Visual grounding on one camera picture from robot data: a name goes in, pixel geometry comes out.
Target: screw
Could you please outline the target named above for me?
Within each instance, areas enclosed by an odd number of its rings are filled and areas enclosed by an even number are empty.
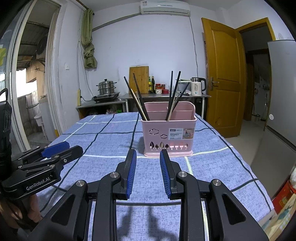
[[[119,176],[119,173],[118,172],[112,172],[110,174],[110,177],[112,177],[112,178],[117,178],[118,176]]]
[[[221,181],[218,180],[218,179],[215,179],[215,180],[213,180],[213,184],[214,184],[215,186],[220,186],[220,185],[221,185]]]
[[[78,186],[78,187],[82,187],[84,184],[85,184],[85,181],[83,181],[83,180],[79,180],[76,182],[76,186]]]
[[[180,177],[187,177],[187,172],[181,171],[178,174]]]

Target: cutting board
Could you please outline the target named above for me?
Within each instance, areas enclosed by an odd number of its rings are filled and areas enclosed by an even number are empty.
[[[130,67],[128,83],[133,92],[135,93],[137,91],[137,86],[133,79],[133,73],[135,73],[141,94],[148,94],[149,66]]]

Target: yellow sticky note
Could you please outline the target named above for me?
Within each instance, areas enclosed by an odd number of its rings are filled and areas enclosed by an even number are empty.
[[[0,49],[0,66],[3,65],[3,59],[6,56],[6,48]]]

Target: gray refrigerator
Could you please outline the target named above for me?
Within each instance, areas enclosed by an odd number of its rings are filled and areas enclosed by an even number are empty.
[[[271,102],[267,126],[251,168],[273,198],[296,164],[296,42],[272,41],[268,48]]]

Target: pink plastic utensil holder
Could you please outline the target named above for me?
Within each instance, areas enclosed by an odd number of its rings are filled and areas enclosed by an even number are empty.
[[[145,107],[150,121],[142,121],[144,155],[159,157],[162,149],[169,156],[192,155],[194,129],[197,118],[195,106],[190,102],[179,102],[170,121],[165,121],[168,102],[148,102]]]

